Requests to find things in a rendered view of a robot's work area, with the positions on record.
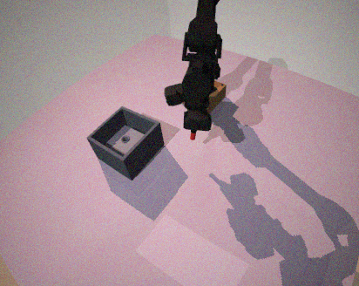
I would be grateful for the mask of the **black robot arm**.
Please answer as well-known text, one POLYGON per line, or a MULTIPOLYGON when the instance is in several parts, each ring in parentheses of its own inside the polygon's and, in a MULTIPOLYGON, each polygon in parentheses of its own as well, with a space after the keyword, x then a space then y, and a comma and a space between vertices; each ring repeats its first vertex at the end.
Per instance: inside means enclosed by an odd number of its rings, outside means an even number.
POLYGON ((188 61, 188 69, 182 84, 164 89, 168 106, 178 106, 192 99, 202 99, 211 91, 217 91, 214 80, 220 78, 222 38, 217 34, 216 4, 220 0, 198 0, 196 17, 185 32, 182 61, 188 61), (186 53, 186 50, 195 53, 186 53), (216 52, 217 50, 217 52, 216 52), (216 52, 216 55, 215 55, 216 52))

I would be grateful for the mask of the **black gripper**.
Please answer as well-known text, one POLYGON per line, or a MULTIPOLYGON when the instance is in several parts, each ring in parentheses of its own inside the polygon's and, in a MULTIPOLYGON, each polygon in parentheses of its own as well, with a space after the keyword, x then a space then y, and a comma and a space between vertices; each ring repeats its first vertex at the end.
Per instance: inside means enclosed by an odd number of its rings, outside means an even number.
MULTIPOLYGON (((212 92, 212 86, 210 92, 212 92)), ((184 112, 183 128, 191 130, 191 133, 211 130, 212 117, 210 113, 207 112, 210 92, 202 99, 192 99, 191 102, 185 102, 187 111, 184 112)))

